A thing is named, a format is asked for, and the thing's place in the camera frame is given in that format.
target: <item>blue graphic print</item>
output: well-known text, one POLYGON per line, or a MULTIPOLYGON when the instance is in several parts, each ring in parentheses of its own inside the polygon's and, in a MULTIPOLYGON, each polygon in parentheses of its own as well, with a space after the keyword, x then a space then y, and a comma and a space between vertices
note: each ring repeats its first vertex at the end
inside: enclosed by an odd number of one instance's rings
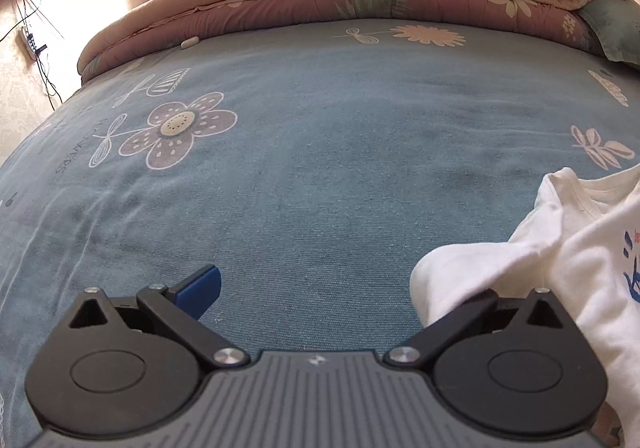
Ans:
MULTIPOLYGON (((633 251, 634 243, 629 236, 629 232, 625 232, 625 243, 628 246, 628 250, 624 248, 622 250, 622 254, 625 255, 626 258, 629 258, 629 251, 633 251)), ((631 298, 635 301, 640 302, 640 273, 638 273, 638 256, 636 255, 634 258, 634 274, 629 276, 626 272, 623 272, 626 278, 626 284, 629 286, 629 293, 631 294, 631 298)))

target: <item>silver bolt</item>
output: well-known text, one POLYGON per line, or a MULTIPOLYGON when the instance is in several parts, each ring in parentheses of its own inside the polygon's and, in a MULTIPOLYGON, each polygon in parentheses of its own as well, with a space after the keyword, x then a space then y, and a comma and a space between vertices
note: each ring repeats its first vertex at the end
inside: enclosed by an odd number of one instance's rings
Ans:
POLYGON ((220 365, 238 365, 244 362, 246 354, 240 349, 236 349, 235 347, 227 347, 225 349, 220 349, 213 355, 213 359, 217 361, 220 365))
POLYGON ((419 357, 418 349, 406 345, 389 351, 389 358, 396 363, 414 363, 419 357))

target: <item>pillow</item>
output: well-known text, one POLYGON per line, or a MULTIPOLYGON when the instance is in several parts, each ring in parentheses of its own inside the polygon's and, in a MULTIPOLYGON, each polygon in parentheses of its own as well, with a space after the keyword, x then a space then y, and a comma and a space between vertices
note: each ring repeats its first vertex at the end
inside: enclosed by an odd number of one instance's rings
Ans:
POLYGON ((612 62, 640 67, 640 5, 634 0, 594 0, 577 11, 612 62))

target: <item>electrical cable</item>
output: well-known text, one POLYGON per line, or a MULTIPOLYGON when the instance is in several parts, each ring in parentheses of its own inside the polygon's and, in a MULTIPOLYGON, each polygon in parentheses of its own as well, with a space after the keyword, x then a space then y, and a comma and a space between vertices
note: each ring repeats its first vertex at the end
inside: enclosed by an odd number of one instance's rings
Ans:
POLYGON ((12 31, 14 31, 14 29, 15 29, 15 28, 17 28, 18 26, 20 26, 20 24, 22 24, 22 23, 26 23, 27 19, 28 19, 29 17, 31 17, 35 12, 37 12, 37 11, 38 11, 38 9, 36 8, 33 12, 31 12, 29 15, 25 15, 24 17, 22 16, 22 12, 20 11, 20 6, 18 6, 18 11, 20 12, 20 16, 21 16, 22 18, 21 18, 18 22, 16 22, 8 32, 6 32, 6 33, 4 34, 4 37, 0 38, 0 42, 2 42, 5 38, 7 38, 7 37, 11 34, 11 32, 12 32, 12 31))
MULTIPOLYGON (((31 3, 31 6, 33 6, 34 8, 36 8, 36 3, 35 3, 35 2, 33 2, 33 0, 29 0, 29 2, 31 3)), ((61 33, 60 33, 60 31, 59 31, 59 29, 57 29, 57 28, 53 25, 53 22, 51 22, 51 21, 49 20, 49 18, 44 14, 44 12, 42 11, 42 9, 40 9, 40 7, 39 7, 39 6, 37 7, 36 11, 37 11, 37 12, 38 12, 38 13, 39 13, 39 14, 40 14, 40 15, 41 15, 41 16, 42 16, 42 17, 43 17, 43 18, 44 18, 48 23, 49 23, 49 25, 50 25, 50 26, 51 26, 51 27, 56 31, 56 33, 57 33, 58 35, 60 35, 60 38, 62 38, 62 40, 66 40, 65 36, 64 36, 63 34, 61 34, 61 33)))
MULTIPOLYGON (((18 8, 18 12, 20 13, 20 16, 22 16, 22 11, 20 10, 20 5, 18 4, 17 0, 15 0, 15 3, 16 3, 16 6, 18 8)), ((42 4, 42 0, 40 0, 40 2, 38 3, 38 6, 36 7, 36 10, 33 13, 35 13, 36 11, 39 10, 41 4, 42 4)), ((24 9, 24 12, 26 13, 27 12, 26 0, 22 0, 22 8, 24 9)), ((25 29, 27 30, 28 35, 32 35, 29 21, 26 20, 26 19, 27 18, 23 17, 25 29)), ((53 109, 55 111, 56 108, 53 105, 52 98, 55 98, 55 96, 58 96, 58 98, 60 99, 60 104, 62 105, 63 104, 62 96, 60 96, 60 93, 58 92, 58 89, 56 88, 56 85, 49 79, 50 66, 45 71, 44 64, 42 63, 42 59, 40 58, 41 51, 36 50, 35 46, 33 46, 33 47, 34 47, 33 53, 34 53, 34 55, 36 57, 36 65, 38 66, 38 73, 40 74, 40 79, 42 80, 42 83, 44 84, 45 92, 47 94, 47 98, 49 99, 49 104, 51 105, 51 109, 53 109)))

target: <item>patterned wallpaper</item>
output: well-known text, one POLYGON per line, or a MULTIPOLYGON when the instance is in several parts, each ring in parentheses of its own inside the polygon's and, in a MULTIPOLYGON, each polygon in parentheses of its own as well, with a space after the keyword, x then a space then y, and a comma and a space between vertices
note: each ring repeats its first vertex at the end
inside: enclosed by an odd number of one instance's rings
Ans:
MULTIPOLYGON (((18 21, 14 0, 0 0, 0 37, 18 21)), ((0 163, 52 113, 38 67, 18 30, 0 42, 0 163)))

